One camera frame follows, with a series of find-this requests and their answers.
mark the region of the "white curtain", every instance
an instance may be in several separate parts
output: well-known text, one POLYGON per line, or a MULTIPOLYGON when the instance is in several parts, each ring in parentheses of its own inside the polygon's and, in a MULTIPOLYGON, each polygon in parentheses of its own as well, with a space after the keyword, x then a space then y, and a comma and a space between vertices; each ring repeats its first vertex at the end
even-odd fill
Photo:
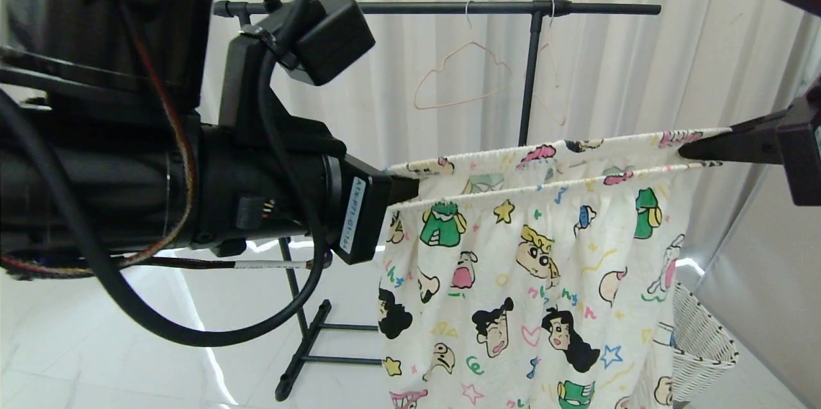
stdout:
MULTIPOLYGON (((803 15, 792 6, 778 0, 571 1, 657 3, 663 11, 658 17, 556 18, 549 30, 556 69, 548 49, 542 50, 531 144, 727 126, 786 102, 777 94, 803 15), (567 116, 560 125, 563 107, 567 116)), ((472 15, 472 29, 463 15, 367 18, 375 48, 325 87, 308 87, 276 72, 273 87, 291 113, 327 123, 351 154, 376 167, 516 145, 528 15, 472 15), (508 82, 510 90, 455 107, 416 110, 412 100, 419 80, 471 37, 509 65, 513 77, 469 47, 445 71, 428 77, 419 104, 470 99, 508 82)), ((236 20, 212 21, 202 103, 206 119, 217 118, 225 49, 237 26, 236 20)), ((735 219, 749 170, 733 164, 706 172, 688 237, 689 254, 700 263, 712 256, 735 219)))

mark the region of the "pink star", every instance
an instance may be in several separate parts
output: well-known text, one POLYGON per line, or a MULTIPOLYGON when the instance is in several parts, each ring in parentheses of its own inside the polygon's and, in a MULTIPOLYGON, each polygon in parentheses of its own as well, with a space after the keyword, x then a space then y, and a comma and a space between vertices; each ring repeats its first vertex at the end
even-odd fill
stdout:
POLYGON ((476 405, 476 400, 481 397, 484 397, 484 394, 476 391, 476 387, 470 383, 470 385, 465 385, 464 383, 462 386, 462 396, 466 396, 470 400, 470 404, 476 405))

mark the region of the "cartoon print shorts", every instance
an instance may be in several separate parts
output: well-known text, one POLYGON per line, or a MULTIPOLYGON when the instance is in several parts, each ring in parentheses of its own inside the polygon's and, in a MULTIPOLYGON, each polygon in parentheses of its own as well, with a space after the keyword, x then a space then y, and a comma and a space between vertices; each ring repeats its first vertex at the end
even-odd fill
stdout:
POLYGON ((672 406, 672 289, 698 170, 726 129, 463 154, 390 209, 378 289, 395 409, 672 406))

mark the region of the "laundry basket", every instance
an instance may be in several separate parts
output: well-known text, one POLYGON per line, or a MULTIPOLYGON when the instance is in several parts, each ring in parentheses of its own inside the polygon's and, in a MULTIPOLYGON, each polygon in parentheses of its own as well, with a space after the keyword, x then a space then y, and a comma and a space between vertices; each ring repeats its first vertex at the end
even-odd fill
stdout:
POLYGON ((736 343, 686 287, 677 283, 673 394, 676 406, 689 403, 738 360, 736 343))

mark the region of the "black metal rack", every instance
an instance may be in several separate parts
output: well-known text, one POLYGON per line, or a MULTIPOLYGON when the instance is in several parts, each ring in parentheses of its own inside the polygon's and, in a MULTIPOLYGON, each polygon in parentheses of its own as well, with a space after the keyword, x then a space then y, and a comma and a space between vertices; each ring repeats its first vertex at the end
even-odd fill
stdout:
MULTIPOLYGON (((366 15, 530 15, 530 44, 527 52, 525 69, 525 91, 521 106, 521 122, 519 123, 519 146, 527 143, 527 134, 530 127, 530 107, 533 102, 533 88, 536 82, 536 58, 539 53, 539 38, 542 33, 542 21, 545 17, 563 17, 575 14, 602 14, 602 15, 657 15, 661 12, 659 5, 622 4, 622 3, 572 3, 567 0, 534 0, 531 2, 370 2, 360 3, 360 9, 366 15)), ((288 239, 279 240, 279 248, 283 260, 291 260, 288 239)), ((287 270, 288 285, 291 294, 296 296, 299 286, 296 284, 296 275, 293 269, 287 270)), ((377 326, 360 324, 332 324, 326 322, 331 312, 331 300, 325 299, 317 309, 314 320, 308 325, 305 320, 305 310, 300 307, 296 312, 300 325, 302 342, 291 357, 285 373, 276 386, 277 401, 285 401, 291 394, 296 379, 306 362, 323 362, 336 364, 381 365, 382 360, 348 357, 348 356, 314 356, 311 348, 314 347, 319 333, 323 330, 355 330, 376 332, 377 326)))

